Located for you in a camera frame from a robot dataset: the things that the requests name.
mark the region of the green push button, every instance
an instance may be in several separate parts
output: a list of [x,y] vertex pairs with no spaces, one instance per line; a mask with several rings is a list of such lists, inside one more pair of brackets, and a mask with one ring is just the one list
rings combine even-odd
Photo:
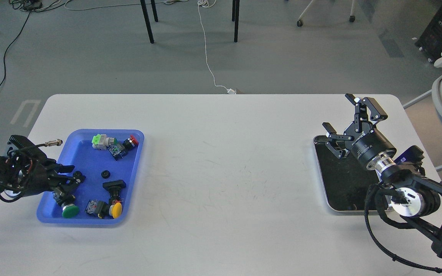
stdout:
[[70,219],[79,213],[79,207],[74,204],[69,204],[63,209],[63,218]]

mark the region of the gray floor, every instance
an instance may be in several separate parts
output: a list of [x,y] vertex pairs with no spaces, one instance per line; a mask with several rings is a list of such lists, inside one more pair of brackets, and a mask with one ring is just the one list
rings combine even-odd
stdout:
[[[75,0],[69,7],[131,2]],[[321,0],[298,28],[296,19],[308,3],[241,0],[238,43],[233,43],[230,0],[201,9],[218,84],[246,94],[393,94],[405,103],[429,90],[442,74],[413,40],[442,1],[358,0],[356,21],[349,23],[351,0]],[[0,155],[10,135],[30,132],[54,94],[225,93],[214,87],[205,65],[196,1],[157,8],[154,45],[138,5],[31,14],[7,54],[7,80],[0,89]],[[0,80],[5,48],[26,16],[0,0]],[[432,101],[407,113],[433,163],[442,164],[442,126]]]

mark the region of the black cable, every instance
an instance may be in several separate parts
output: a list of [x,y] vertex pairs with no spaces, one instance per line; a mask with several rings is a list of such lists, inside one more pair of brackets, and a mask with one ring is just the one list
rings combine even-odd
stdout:
[[378,190],[379,190],[379,185],[377,185],[377,184],[370,185],[370,187],[368,188],[367,195],[366,195],[366,200],[364,201],[364,221],[366,223],[366,228],[368,229],[369,235],[371,236],[371,238],[374,241],[374,243],[376,244],[376,246],[378,246],[378,248],[380,250],[382,250],[383,253],[385,253],[386,255],[391,257],[391,259],[394,262],[397,261],[399,263],[402,263],[402,264],[410,266],[410,267],[424,269],[424,270],[429,270],[429,271],[434,271],[434,272],[437,272],[437,273],[442,273],[442,268],[428,267],[428,266],[423,266],[423,265],[416,264],[414,262],[406,260],[406,259],[404,259],[404,258],[402,258],[402,257],[400,257],[400,256],[398,256],[398,255],[396,255],[394,253],[392,253],[390,250],[386,249],[381,243],[379,243],[379,241],[376,239],[375,235],[373,234],[373,231],[371,230],[371,226],[369,225],[369,218],[368,218],[369,205],[370,205],[370,202],[371,202],[371,198],[376,195],[376,192]]
[[8,52],[8,49],[16,41],[16,39],[21,35],[21,32],[23,32],[23,28],[25,28],[26,22],[28,21],[30,14],[31,14],[31,12],[28,13],[28,16],[26,17],[25,22],[23,23],[23,26],[21,27],[21,30],[18,33],[18,35],[13,39],[13,41],[11,41],[11,43],[8,45],[7,49],[5,50],[5,54],[3,55],[3,66],[4,66],[5,74],[4,74],[3,79],[0,83],[0,87],[3,84],[3,82],[5,82],[5,80],[6,80],[6,54]]

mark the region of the white cable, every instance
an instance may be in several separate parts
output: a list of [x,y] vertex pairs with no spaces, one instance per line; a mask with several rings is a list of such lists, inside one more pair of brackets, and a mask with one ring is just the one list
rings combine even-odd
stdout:
[[175,4],[177,2],[188,2],[189,0],[165,0],[163,1],[163,4],[165,5],[172,5]]
[[209,5],[209,0],[197,0],[197,6],[201,6],[203,8],[210,8],[216,4],[216,0],[214,0],[214,3],[212,5]]
[[44,8],[35,9],[35,11],[48,9],[49,7],[55,6],[55,5],[59,4],[60,2],[61,2],[61,0],[56,0],[56,1],[54,1],[54,3],[50,4],[49,6],[44,7]]
[[214,81],[214,86],[215,87],[224,87],[224,89],[226,89],[226,91],[229,91],[229,89],[226,88],[226,86],[222,86],[222,85],[217,85],[216,84],[216,78],[214,77],[213,72],[211,71],[211,68],[209,67],[209,63],[207,63],[207,41],[206,41],[206,30],[204,30],[204,25],[202,24],[202,17],[200,16],[200,7],[201,7],[201,0],[198,0],[197,3],[197,11],[199,12],[199,19],[200,19],[200,25],[202,26],[202,31],[204,32],[204,49],[205,49],[205,53],[206,53],[206,65],[207,65],[207,69],[209,69],[209,72],[211,72],[211,75],[213,75],[213,81]]

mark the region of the cable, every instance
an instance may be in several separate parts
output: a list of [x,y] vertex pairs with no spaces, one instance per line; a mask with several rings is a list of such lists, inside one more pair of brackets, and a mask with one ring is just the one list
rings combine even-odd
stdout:
[[4,74],[3,79],[0,83],[0,87],[3,84],[3,82],[5,82],[5,80],[6,80],[6,54],[8,52],[8,49],[16,41],[16,39],[21,35],[21,32],[23,32],[23,28],[25,28],[26,22],[28,21],[30,14],[31,14],[31,12],[28,13],[28,16],[26,17],[25,22],[23,23],[23,26],[21,27],[21,30],[18,33],[18,35],[13,39],[13,41],[11,41],[11,43],[8,45],[7,49],[5,50],[5,54],[3,55],[3,66],[4,66],[5,74]]
[[39,8],[39,9],[36,9],[35,11],[45,11],[45,10],[47,10],[49,7],[55,6],[55,5],[59,4],[60,2],[61,2],[61,0],[56,0],[56,1],[54,1],[52,4],[48,5],[47,7]]
[[214,0],[214,3],[212,5],[209,5],[209,0],[197,0],[197,5],[201,6],[203,8],[210,8],[216,4],[216,0]]
[[376,246],[378,246],[378,248],[380,250],[382,250],[383,253],[385,253],[386,255],[391,257],[391,259],[394,262],[397,261],[399,263],[402,263],[402,264],[410,266],[410,267],[424,269],[424,270],[429,270],[429,271],[434,271],[434,272],[437,272],[437,273],[442,273],[442,268],[428,267],[428,266],[423,266],[423,265],[416,264],[414,262],[406,260],[406,259],[404,259],[404,258],[402,258],[402,257],[400,257],[400,256],[398,256],[398,255],[396,255],[394,253],[392,253],[390,250],[386,249],[381,243],[379,243],[379,241],[376,239],[375,235],[373,234],[373,231],[371,230],[371,226],[369,224],[369,218],[368,218],[369,205],[370,205],[371,198],[374,195],[376,195],[376,192],[378,190],[379,190],[379,185],[377,185],[377,184],[370,185],[370,187],[368,188],[367,195],[366,195],[366,200],[364,201],[364,221],[366,223],[366,228],[368,229],[369,235],[371,236],[371,239],[374,241]]
[[188,2],[189,0],[165,0],[163,1],[163,4],[165,5],[173,5],[177,2]]
[[202,26],[202,31],[204,32],[204,52],[206,54],[206,65],[207,65],[207,69],[209,69],[209,72],[211,72],[211,75],[213,75],[213,81],[214,81],[214,86],[215,87],[224,87],[224,89],[226,89],[226,91],[229,91],[229,89],[226,88],[226,86],[224,85],[217,85],[216,84],[216,78],[214,77],[213,72],[211,71],[211,68],[209,67],[209,63],[207,62],[207,40],[206,40],[206,30],[204,30],[204,25],[202,24],[202,17],[200,16],[200,7],[203,5],[203,2],[207,2],[207,0],[198,0],[197,1],[197,11],[199,12],[199,19],[200,19],[200,25]]

